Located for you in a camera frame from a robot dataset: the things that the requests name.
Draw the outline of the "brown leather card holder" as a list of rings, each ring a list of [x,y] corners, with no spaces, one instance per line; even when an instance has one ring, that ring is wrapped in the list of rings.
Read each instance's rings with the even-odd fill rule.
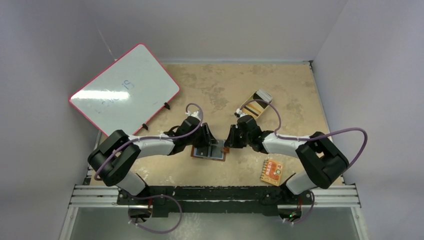
[[[206,147],[192,147],[190,156],[193,158],[224,162],[229,149],[224,146],[225,141],[218,139],[216,144]]]

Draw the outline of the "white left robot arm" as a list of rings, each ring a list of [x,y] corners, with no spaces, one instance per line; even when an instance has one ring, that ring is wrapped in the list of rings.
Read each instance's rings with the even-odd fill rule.
[[[188,116],[180,125],[159,135],[127,135],[116,130],[98,146],[87,158],[89,165],[106,186],[117,186],[129,193],[138,205],[149,199],[147,183],[131,171],[139,158],[151,156],[172,156],[182,152],[187,146],[208,148],[216,145],[207,123],[199,117]]]

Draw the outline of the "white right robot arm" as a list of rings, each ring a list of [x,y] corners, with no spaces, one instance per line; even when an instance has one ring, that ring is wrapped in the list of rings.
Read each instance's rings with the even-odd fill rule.
[[[349,166],[344,154],[322,132],[292,136],[261,130],[251,115],[239,117],[237,123],[230,126],[224,146],[233,149],[250,146],[255,152],[299,159],[304,170],[283,183],[280,191],[282,200],[288,204],[310,189],[328,189]]]

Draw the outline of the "black credit card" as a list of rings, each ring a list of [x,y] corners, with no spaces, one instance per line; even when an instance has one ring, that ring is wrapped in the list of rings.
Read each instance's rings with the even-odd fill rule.
[[[210,158],[214,160],[223,160],[224,153],[222,152],[222,147],[212,146],[210,150]]]
[[[209,156],[209,147],[195,147],[193,156],[197,158],[207,158]]]

